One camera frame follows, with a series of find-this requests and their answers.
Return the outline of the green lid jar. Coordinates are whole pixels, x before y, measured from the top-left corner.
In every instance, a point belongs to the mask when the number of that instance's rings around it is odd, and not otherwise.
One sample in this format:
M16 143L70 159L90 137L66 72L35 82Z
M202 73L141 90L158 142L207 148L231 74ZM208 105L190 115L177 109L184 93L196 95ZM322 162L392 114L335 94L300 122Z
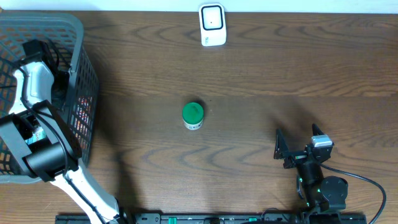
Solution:
M187 103L182 110L184 126L189 130L197 130L203 126L204 109L196 102Z

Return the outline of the teal wet wipes pack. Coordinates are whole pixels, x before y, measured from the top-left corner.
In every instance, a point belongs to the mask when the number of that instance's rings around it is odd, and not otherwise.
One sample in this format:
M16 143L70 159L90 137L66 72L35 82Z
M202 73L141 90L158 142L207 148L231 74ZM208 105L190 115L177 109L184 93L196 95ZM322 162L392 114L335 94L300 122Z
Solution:
M41 140L45 139L46 137L47 137L47 135L46 135L45 131L43 130L43 128L42 127L38 127L33 132L32 136L29 139L25 140L25 142L28 145L31 145L31 144L33 144L35 142L38 142L38 141L41 141Z

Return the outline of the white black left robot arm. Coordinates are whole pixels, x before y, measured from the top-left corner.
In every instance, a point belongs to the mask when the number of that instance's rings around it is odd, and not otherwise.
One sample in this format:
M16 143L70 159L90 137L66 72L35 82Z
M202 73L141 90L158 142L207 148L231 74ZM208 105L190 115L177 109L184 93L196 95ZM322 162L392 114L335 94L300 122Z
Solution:
M22 175L64 191L91 223L128 223L117 199L88 172L80 143L52 104L66 99L70 78L59 69L60 52L50 41L37 39L22 47L25 58L10 63L17 80L15 100L1 118L1 139Z

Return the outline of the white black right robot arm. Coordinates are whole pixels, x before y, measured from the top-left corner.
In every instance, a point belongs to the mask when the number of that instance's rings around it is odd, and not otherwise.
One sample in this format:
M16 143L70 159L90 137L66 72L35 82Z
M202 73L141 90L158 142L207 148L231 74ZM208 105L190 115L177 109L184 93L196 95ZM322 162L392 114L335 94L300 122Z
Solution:
M337 212L346 208L348 183L336 176L325 177L322 165L331 157L334 146L330 137L316 125L312 125L313 136L302 151L291 151L282 134L276 130L274 159L282 159L285 169L297 169L300 189L308 206L317 213Z

